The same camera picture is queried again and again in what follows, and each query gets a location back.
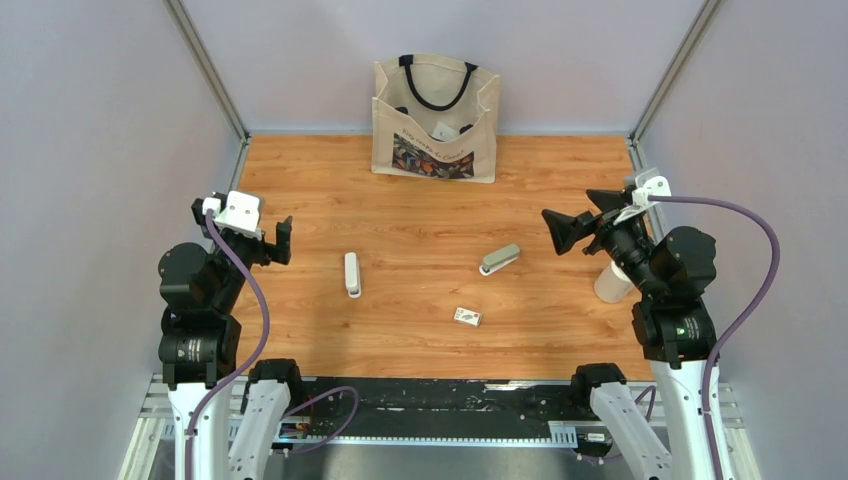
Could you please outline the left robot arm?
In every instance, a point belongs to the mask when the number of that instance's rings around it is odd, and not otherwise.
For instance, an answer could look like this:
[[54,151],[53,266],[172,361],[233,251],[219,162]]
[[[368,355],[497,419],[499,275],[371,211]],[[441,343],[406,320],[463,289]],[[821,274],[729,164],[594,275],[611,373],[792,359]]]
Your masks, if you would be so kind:
[[211,248],[186,242],[160,259],[166,303],[158,357],[175,426],[178,479],[260,479],[284,415],[304,405],[292,359],[238,365],[241,325],[232,311],[244,285],[258,288],[254,265],[291,260],[292,220],[268,242],[259,226],[263,200],[230,191],[194,200],[191,211]]

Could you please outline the white stapler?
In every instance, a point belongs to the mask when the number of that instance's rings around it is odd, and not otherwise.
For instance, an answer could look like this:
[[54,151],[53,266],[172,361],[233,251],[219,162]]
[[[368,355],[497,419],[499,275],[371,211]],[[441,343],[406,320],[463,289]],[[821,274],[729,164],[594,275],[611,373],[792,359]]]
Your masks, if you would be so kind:
[[350,298],[359,298],[362,293],[362,281],[358,256],[355,252],[347,252],[343,260],[345,290]]

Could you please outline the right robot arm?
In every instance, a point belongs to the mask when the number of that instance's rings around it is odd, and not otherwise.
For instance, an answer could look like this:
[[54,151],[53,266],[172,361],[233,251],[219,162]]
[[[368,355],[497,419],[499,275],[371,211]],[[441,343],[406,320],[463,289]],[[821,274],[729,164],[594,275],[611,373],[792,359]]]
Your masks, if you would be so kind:
[[648,421],[632,412],[623,398],[626,380],[612,363],[577,368],[572,409],[604,422],[638,479],[733,478],[718,401],[720,338],[702,299],[717,276],[715,239],[689,226],[660,240],[650,236],[643,219],[648,209],[685,203],[685,196],[649,187],[587,195],[599,213],[545,209],[541,216],[557,254],[589,238],[584,254],[606,253],[640,293],[632,327],[664,404],[670,443],[659,441]]

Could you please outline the white staples box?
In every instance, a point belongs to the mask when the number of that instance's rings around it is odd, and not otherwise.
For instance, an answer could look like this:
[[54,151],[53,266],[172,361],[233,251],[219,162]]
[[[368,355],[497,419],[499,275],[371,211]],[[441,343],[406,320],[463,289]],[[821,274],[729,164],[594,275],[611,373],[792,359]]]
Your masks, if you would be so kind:
[[482,315],[474,310],[458,307],[455,310],[453,319],[461,324],[478,327],[482,321]]

